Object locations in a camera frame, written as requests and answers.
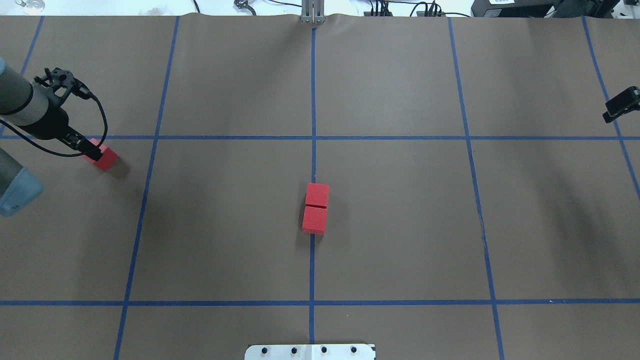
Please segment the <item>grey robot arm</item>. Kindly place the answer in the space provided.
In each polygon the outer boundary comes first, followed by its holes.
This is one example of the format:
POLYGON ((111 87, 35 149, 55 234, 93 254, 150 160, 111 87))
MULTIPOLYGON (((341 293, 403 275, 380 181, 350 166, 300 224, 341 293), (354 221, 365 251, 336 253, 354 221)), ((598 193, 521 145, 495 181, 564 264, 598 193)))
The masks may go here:
MULTIPOLYGON (((0 116, 2 125, 34 146, 55 157, 87 157, 98 162, 103 158, 102 145, 108 134, 106 113, 99 98, 71 71, 61 68, 45 69, 43 77, 27 80, 0 61, 0 116), (92 100, 102 117, 103 132, 99 142, 87 139, 70 125, 70 118, 63 109, 69 96, 92 100), (59 141, 71 153, 55 152, 40 141, 59 141)), ((44 185, 7 151, 1 151, 1 201, 0 212, 9 218, 43 192, 44 185)))

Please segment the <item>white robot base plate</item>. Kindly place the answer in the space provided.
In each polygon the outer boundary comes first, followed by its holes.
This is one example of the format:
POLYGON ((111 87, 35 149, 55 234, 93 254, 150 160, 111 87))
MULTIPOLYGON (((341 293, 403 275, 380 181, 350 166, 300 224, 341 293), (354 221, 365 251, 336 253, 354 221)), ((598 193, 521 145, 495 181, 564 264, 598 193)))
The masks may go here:
POLYGON ((374 344, 256 344, 249 346, 245 360, 375 360, 374 344))

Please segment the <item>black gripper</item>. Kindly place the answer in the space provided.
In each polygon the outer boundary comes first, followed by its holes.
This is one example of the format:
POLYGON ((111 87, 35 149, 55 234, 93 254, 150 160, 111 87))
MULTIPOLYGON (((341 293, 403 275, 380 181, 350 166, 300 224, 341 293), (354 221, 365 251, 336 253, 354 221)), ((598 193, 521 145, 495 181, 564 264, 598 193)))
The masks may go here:
POLYGON ((61 107, 50 105, 45 114, 30 125, 30 134, 41 141, 60 141, 77 150, 77 157, 85 157, 91 161, 100 161, 103 157, 99 145, 70 126, 69 115, 61 107))

